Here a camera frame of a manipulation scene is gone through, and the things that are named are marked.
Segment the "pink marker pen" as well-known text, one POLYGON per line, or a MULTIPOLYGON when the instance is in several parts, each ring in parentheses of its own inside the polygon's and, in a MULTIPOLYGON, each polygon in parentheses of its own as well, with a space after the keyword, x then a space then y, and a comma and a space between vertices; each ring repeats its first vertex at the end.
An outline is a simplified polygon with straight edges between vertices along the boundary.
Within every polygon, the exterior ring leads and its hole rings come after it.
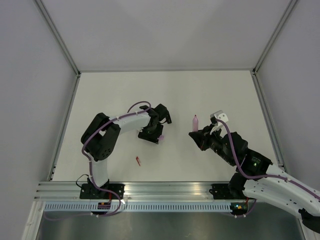
POLYGON ((192 119, 192 132, 197 132, 199 130, 199 120, 197 115, 194 115, 192 119))

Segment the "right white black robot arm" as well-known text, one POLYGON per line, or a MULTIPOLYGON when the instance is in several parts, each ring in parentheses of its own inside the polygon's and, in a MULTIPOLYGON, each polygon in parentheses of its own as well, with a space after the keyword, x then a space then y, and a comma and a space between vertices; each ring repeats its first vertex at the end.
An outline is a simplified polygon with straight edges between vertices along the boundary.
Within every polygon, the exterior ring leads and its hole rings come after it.
POLYGON ((255 199, 280 208, 302 221, 308 229, 320 231, 320 193, 289 176, 270 159, 249 149, 237 133, 221 136, 212 125, 189 132, 200 150, 213 150, 229 165, 236 167, 227 185, 228 194, 237 200, 255 199))

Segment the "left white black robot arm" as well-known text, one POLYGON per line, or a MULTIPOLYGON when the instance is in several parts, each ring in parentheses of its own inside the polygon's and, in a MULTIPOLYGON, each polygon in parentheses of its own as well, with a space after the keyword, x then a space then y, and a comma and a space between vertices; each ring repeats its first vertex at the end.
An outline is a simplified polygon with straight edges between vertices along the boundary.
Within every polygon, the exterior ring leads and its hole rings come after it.
POLYGON ((138 131, 139 139, 158 144, 163 134, 163 124, 171 123, 170 112, 163 104, 151 107, 148 101, 135 103, 120 116, 98 113, 80 139, 83 144, 81 152, 89 161, 91 193, 97 199, 104 199, 108 195, 107 159, 121 134, 138 131))

